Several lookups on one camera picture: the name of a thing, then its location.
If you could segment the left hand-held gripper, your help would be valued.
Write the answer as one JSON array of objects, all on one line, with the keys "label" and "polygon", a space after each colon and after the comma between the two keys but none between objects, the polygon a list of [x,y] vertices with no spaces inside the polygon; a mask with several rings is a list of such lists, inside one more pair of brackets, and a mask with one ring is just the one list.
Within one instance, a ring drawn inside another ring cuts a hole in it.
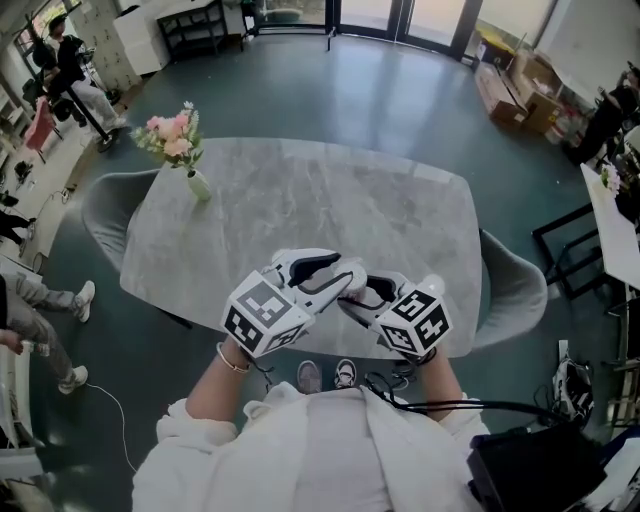
[{"label": "left hand-held gripper", "polygon": [[[323,248],[281,249],[273,255],[273,284],[298,286],[340,258],[339,252]],[[299,305],[306,312],[275,286],[253,271],[227,299],[220,325],[251,358],[294,343],[314,323],[311,315],[339,298],[340,278],[315,288],[300,285]]]}]

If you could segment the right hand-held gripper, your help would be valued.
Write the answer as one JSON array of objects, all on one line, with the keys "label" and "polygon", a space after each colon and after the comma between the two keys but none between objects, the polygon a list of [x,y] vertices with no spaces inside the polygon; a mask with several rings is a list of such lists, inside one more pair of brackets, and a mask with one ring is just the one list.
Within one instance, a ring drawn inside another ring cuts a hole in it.
[{"label": "right hand-held gripper", "polygon": [[[362,327],[380,331],[387,345],[403,356],[424,357],[451,331],[442,297],[396,271],[370,271],[364,301],[337,299],[340,309]],[[393,303],[383,313],[383,302]]]}]

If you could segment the person's right forearm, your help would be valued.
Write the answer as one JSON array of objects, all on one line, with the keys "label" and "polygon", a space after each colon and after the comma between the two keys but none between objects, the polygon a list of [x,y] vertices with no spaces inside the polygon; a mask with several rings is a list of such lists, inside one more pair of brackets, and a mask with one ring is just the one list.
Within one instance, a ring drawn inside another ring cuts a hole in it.
[{"label": "person's right forearm", "polygon": [[[433,357],[417,370],[420,377],[421,389],[426,401],[462,400],[464,393],[459,381],[450,365],[446,353],[435,349]],[[455,434],[451,422],[447,419],[453,411],[431,411],[428,415],[431,423],[438,423],[449,434]],[[403,419],[417,420],[424,423],[425,416],[413,413],[398,413]]]}]

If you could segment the person's left forearm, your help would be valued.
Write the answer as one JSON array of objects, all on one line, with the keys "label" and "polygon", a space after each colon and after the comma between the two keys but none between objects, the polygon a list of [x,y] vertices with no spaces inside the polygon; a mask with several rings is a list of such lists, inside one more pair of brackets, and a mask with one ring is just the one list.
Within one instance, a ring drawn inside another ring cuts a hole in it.
[{"label": "person's left forearm", "polygon": [[217,355],[187,397],[185,410],[198,425],[215,430],[216,443],[221,444],[237,436],[233,420],[249,362],[231,338],[218,343],[216,351]]}]

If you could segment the long flat cardboard box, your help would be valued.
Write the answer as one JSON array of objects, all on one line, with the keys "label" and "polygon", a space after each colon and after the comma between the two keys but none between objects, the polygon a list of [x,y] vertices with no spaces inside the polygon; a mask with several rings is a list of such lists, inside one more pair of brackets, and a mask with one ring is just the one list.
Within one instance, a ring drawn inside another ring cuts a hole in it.
[{"label": "long flat cardboard box", "polygon": [[481,62],[474,78],[489,118],[505,127],[520,128],[528,111],[513,84],[500,69]]}]

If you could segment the brown cardboard box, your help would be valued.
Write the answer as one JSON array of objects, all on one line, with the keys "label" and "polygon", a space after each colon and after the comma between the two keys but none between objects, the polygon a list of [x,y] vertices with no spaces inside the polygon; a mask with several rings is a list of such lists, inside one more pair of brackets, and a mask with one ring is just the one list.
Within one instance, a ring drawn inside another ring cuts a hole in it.
[{"label": "brown cardboard box", "polygon": [[527,116],[522,122],[526,130],[544,135],[561,113],[562,105],[538,91],[533,91],[525,102]]}]

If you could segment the open cardboard box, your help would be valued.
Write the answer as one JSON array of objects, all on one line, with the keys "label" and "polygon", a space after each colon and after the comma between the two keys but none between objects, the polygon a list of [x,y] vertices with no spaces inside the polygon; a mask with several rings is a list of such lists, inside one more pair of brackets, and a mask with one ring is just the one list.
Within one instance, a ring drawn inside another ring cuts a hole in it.
[{"label": "open cardboard box", "polygon": [[553,96],[558,89],[557,75],[550,64],[530,51],[518,51],[508,70],[511,81],[533,84],[540,92]]}]

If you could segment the grey marble table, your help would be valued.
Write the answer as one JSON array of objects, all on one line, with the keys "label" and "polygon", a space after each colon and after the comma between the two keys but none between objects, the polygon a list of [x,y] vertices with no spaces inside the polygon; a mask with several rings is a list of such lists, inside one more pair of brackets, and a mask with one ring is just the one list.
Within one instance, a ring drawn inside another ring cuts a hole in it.
[{"label": "grey marble table", "polygon": [[133,224],[120,273],[131,295],[192,323],[219,326],[229,294],[281,249],[319,247],[369,270],[446,285],[453,328],[447,353],[474,344],[482,261],[467,182],[393,155],[320,142],[216,138],[196,198],[184,172],[165,167]]}]

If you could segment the person's right sneaker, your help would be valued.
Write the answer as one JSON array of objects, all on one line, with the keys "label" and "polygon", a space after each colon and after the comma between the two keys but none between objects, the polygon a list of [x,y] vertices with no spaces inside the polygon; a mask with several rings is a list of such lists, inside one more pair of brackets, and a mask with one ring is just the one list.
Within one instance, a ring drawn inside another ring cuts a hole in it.
[{"label": "person's right sneaker", "polygon": [[351,359],[343,358],[336,366],[334,388],[336,390],[353,388],[357,380],[357,368]]}]

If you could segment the person's sneaker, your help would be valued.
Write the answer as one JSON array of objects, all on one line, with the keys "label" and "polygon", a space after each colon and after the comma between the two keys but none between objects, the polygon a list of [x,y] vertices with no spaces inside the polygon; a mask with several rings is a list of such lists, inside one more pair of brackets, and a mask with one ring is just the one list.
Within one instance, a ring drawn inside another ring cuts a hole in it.
[{"label": "person's sneaker", "polygon": [[322,373],[311,360],[302,361],[296,374],[297,390],[305,395],[322,391]]},{"label": "person's sneaker", "polygon": [[343,358],[336,366],[334,388],[336,390],[353,388],[357,380],[357,368],[351,359]]}]

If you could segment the person's left sneaker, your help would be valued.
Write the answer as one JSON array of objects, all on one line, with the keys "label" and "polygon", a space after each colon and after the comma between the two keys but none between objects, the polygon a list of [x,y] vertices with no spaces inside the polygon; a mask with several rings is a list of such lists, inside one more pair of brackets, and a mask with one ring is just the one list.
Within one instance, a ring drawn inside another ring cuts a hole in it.
[{"label": "person's left sneaker", "polygon": [[322,391],[322,373],[311,360],[302,361],[296,374],[297,390],[305,395]]}]

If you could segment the grey upholstered chair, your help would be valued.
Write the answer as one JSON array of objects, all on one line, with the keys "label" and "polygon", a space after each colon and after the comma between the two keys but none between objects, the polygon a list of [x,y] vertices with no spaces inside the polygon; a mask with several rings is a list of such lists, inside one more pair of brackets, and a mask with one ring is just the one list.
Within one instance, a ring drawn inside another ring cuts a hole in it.
[{"label": "grey upholstered chair", "polygon": [[85,229],[117,273],[121,272],[129,225],[159,170],[109,173],[86,193],[81,215]]},{"label": "grey upholstered chair", "polygon": [[487,316],[475,334],[474,351],[530,332],[541,321],[548,302],[546,279],[536,265],[509,250],[487,230],[481,229],[479,236],[490,300]]}]

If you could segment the green ribbed vase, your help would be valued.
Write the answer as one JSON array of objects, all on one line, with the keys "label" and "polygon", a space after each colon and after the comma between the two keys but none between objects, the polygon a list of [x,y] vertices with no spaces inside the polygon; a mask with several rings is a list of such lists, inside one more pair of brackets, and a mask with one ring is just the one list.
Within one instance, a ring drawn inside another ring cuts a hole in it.
[{"label": "green ribbed vase", "polygon": [[206,177],[198,170],[187,172],[187,182],[192,193],[199,201],[208,201],[211,196],[211,188]]}]

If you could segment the person's white shirt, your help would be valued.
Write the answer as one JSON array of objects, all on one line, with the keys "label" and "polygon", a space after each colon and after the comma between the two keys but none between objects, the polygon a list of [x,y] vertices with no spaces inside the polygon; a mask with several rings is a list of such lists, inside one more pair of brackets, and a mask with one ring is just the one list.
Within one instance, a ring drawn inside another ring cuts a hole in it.
[{"label": "person's white shirt", "polygon": [[275,386],[245,425],[195,419],[184,401],[158,421],[133,480],[133,512],[482,512],[468,484],[478,412],[399,411],[367,389],[315,395]]}]

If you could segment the pink flower bouquet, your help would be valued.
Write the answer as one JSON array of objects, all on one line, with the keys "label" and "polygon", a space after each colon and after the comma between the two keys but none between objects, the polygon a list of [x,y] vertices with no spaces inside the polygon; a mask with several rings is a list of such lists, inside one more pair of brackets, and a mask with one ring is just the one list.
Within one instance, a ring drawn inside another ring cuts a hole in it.
[{"label": "pink flower bouquet", "polygon": [[145,126],[132,130],[131,138],[139,149],[171,168],[192,172],[204,154],[200,148],[202,135],[199,122],[198,110],[192,102],[185,101],[178,114],[173,117],[151,117]]}]

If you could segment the black and white backpack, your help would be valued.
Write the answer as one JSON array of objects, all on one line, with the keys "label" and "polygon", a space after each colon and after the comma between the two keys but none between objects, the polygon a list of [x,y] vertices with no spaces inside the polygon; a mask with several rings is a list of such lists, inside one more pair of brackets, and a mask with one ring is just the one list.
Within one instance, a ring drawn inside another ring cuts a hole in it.
[{"label": "black and white backpack", "polygon": [[582,426],[586,425],[595,405],[591,377],[588,365],[578,364],[568,356],[563,357],[552,379],[552,411]]}]

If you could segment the black equipment case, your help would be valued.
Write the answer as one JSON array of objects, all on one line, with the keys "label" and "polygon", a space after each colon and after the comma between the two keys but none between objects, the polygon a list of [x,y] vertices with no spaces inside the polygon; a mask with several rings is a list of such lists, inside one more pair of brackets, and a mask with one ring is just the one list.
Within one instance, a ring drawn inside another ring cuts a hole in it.
[{"label": "black equipment case", "polygon": [[598,447],[570,423],[479,435],[469,488],[484,512],[568,512],[605,479]]}]

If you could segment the black metal chair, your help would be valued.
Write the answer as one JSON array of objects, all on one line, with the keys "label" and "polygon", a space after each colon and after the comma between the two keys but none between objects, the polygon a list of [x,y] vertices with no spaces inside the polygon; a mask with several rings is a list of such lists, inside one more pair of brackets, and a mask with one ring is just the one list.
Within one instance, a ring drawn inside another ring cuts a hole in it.
[{"label": "black metal chair", "polygon": [[625,284],[624,300],[607,313],[620,327],[618,354],[605,363],[622,382],[607,408],[607,422],[616,437],[624,429],[640,426],[640,290]]}]

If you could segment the small pale flower bunch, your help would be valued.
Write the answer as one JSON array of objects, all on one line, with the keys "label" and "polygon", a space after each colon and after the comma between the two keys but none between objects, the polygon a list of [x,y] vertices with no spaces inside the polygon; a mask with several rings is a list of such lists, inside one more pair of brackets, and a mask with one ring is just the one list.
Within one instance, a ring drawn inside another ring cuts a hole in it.
[{"label": "small pale flower bunch", "polygon": [[619,194],[621,178],[617,169],[611,164],[604,164],[601,168],[600,179],[603,186],[613,195]]}]

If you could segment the black framed glass door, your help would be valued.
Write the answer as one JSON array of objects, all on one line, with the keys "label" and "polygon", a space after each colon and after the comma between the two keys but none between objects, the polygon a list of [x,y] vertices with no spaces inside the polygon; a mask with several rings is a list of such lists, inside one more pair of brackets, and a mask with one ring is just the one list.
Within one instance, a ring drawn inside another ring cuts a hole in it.
[{"label": "black framed glass door", "polygon": [[324,0],[326,26],[337,35],[466,57],[483,0]]}]

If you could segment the black shelf table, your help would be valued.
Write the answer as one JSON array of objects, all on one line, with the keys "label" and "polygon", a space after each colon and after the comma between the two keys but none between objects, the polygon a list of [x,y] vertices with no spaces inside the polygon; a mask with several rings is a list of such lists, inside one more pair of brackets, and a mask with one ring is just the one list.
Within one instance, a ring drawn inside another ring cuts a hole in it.
[{"label": "black shelf table", "polygon": [[171,62],[217,55],[233,43],[241,44],[244,28],[234,0],[181,0],[155,20]]}]

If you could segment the yellow bin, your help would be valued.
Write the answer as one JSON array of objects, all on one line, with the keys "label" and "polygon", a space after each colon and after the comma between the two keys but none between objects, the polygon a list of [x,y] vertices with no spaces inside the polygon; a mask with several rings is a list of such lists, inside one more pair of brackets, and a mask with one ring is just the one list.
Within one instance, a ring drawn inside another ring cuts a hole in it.
[{"label": "yellow bin", "polygon": [[515,53],[515,49],[507,44],[498,33],[484,29],[479,29],[478,32],[480,34],[481,42],[485,46],[491,46],[495,49],[500,49],[511,54]]}]

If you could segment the plain white cabinet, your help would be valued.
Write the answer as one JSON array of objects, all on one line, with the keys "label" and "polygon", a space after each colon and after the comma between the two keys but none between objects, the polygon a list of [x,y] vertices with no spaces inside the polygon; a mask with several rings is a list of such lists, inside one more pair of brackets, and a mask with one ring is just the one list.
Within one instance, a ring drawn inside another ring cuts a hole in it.
[{"label": "plain white cabinet", "polygon": [[140,0],[115,19],[114,27],[134,72],[148,75],[162,70],[170,60],[156,17],[171,0]]}]

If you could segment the pink chair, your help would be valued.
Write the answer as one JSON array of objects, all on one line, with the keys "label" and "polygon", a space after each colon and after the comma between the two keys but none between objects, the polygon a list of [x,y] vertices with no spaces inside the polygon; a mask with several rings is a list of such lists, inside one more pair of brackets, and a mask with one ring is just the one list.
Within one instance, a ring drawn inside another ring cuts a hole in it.
[{"label": "pink chair", "polygon": [[43,164],[46,160],[42,148],[51,133],[55,133],[60,140],[63,139],[57,129],[47,98],[41,96],[36,101],[35,116],[25,132],[24,142],[28,149],[37,153]]}]

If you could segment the white locker cabinet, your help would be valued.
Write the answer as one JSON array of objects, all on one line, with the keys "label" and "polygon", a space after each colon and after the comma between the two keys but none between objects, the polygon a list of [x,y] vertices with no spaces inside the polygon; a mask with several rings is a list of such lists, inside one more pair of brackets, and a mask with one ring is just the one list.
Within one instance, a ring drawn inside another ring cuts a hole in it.
[{"label": "white locker cabinet", "polygon": [[115,29],[117,15],[114,0],[80,0],[70,13],[70,22],[85,45],[95,49],[92,64],[99,82],[108,90],[126,92],[141,79]]}]

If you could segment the white table with black frame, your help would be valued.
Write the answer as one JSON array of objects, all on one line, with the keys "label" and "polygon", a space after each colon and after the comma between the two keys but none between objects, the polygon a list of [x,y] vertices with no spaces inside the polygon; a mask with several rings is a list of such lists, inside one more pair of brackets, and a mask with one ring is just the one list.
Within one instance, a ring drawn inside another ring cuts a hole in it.
[{"label": "white table with black frame", "polygon": [[[580,166],[589,193],[589,202],[532,231],[532,237],[547,265],[546,284],[558,285],[570,300],[594,290],[614,279],[640,292],[640,242],[634,224],[619,212],[614,196],[602,183],[598,173],[587,165]],[[593,215],[596,228],[567,242],[558,256],[553,256],[544,236],[582,217]],[[576,263],[564,267],[562,260],[569,251],[592,239],[599,246]],[[574,288],[569,277],[592,263],[601,261],[603,272],[586,284]]]}]

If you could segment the black stanchion post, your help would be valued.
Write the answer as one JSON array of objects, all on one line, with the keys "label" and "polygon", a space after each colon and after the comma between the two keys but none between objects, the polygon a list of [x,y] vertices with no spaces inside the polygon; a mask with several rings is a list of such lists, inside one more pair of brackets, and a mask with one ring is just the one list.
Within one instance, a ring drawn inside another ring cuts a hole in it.
[{"label": "black stanchion post", "polygon": [[68,95],[87,119],[93,141],[99,152],[114,143],[113,132],[119,128],[120,117],[104,92],[86,81],[76,81],[67,89]]}]

